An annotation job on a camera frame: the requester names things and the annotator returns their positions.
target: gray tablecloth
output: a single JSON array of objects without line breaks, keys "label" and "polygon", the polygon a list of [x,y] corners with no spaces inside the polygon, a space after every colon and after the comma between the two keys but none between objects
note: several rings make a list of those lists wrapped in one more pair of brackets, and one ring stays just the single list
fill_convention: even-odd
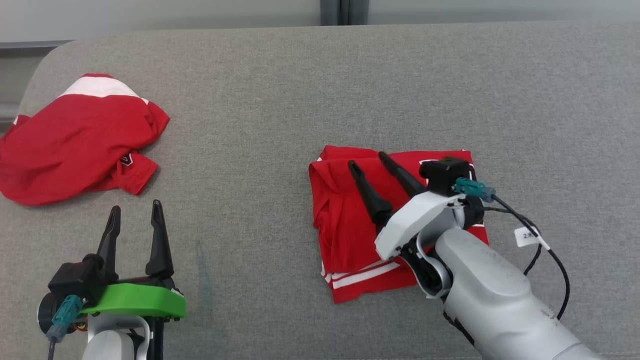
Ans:
[{"label": "gray tablecloth", "polygon": [[[158,31],[74,42],[42,62],[36,113],[86,72],[111,74],[171,116],[145,154],[160,169],[120,190],[25,208],[0,199],[3,359],[43,359],[35,324],[65,261],[95,252],[122,207],[117,267],[142,275],[160,199],[188,317],[166,359],[475,359],[417,288],[332,302],[319,275],[307,166],[325,144],[469,149],[479,177],[533,219],[563,260],[563,323],[594,351],[640,358],[640,24],[496,23]],[[515,220],[492,247],[524,268]],[[558,309],[543,255],[530,280]],[[57,359],[79,359],[69,336]]]}]

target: cable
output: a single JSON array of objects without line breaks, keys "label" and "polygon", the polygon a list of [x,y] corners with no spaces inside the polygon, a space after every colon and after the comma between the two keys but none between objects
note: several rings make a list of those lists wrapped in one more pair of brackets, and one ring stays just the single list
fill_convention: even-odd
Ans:
[{"label": "cable", "polygon": [[51,340],[49,343],[49,356],[47,356],[47,360],[53,360],[53,353],[56,351],[56,340],[55,338]]},{"label": "cable", "polygon": [[[540,237],[539,234],[536,231],[534,231],[534,229],[533,229],[533,227],[535,227],[535,228],[538,228],[538,227],[535,226],[535,224],[533,224],[533,222],[531,222],[531,220],[529,220],[527,217],[517,213],[511,206],[507,205],[504,201],[502,201],[502,199],[497,197],[495,194],[492,194],[492,198],[494,200],[496,200],[500,205],[504,206],[504,209],[485,208],[485,210],[498,211],[498,212],[501,212],[501,213],[511,213],[535,237]],[[556,315],[556,318],[558,320],[560,320],[562,318],[562,316],[564,315],[564,310],[566,309],[567,304],[569,303],[569,294],[571,293],[571,286],[570,286],[570,283],[569,283],[569,274],[567,274],[566,269],[564,268],[564,265],[562,264],[562,261],[560,261],[560,259],[556,255],[556,253],[553,250],[551,250],[550,248],[548,248],[548,245],[547,245],[546,249],[547,249],[547,252],[549,253],[549,255],[551,255],[551,257],[554,259],[554,261],[556,262],[556,264],[560,268],[560,271],[562,272],[562,276],[564,277],[564,300],[563,300],[562,306],[560,307],[560,311],[558,311],[558,315]],[[533,257],[533,259],[531,260],[531,263],[529,264],[529,266],[527,266],[527,269],[525,270],[525,273],[524,273],[525,275],[529,272],[529,270],[531,270],[531,268],[535,264],[536,260],[539,258],[541,252],[542,252],[542,244],[539,244],[538,245],[538,251],[536,251],[536,255]]]}]

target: black and white logo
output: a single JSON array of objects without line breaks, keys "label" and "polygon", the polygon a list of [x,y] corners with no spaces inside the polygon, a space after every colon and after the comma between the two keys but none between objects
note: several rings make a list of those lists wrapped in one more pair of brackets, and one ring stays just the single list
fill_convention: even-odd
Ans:
[{"label": "black and white logo", "polygon": [[130,153],[124,154],[124,156],[120,158],[120,163],[125,166],[129,166],[133,164],[133,159],[131,158],[131,154]]}]

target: folded red shirt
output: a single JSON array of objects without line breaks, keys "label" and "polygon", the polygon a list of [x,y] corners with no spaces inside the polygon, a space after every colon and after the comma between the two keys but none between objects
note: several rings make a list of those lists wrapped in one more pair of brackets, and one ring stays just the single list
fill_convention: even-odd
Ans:
[{"label": "folded red shirt", "polygon": [[137,150],[168,121],[123,82],[86,74],[0,138],[0,192],[28,206],[115,188],[138,195],[157,164]]},{"label": "folded red shirt", "polygon": [[[448,156],[473,164],[469,151],[408,151],[390,154],[391,158],[416,179],[420,164]],[[372,149],[327,145],[317,161],[309,165],[309,178],[314,201],[314,227],[322,257],[321,275],[332,290],[336,303],[353,300],[363,293],[412,286],[411,269],[400,259],[382,261],[376,252],[376,226],[371,222],[348,161],[354,160],[364,171],[367,181],[394,211],[409,201],[397,180],[389,174]],[[483,224],[468,230],[488,243]]]}]

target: cable connector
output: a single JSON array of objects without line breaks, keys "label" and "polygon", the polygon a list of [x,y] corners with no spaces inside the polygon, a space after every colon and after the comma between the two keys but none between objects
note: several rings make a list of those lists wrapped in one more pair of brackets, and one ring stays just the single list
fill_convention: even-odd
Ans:
[{"label": "cable connector", "polygon": [[47,331],[47,339],[52,343],[61,343],[67,335],[69,325],[78,317],[84,302],[77,295],[69,295],[53,316],[53,325]]},{"label": "cable connector", "polygon": [[455,191],[457,193],[479,197],[485,202],[493,202],[492,195],[495,195],[494,188],[486,186],[480,181],[473,181],[464,177],[459,177],[456,179]]}]

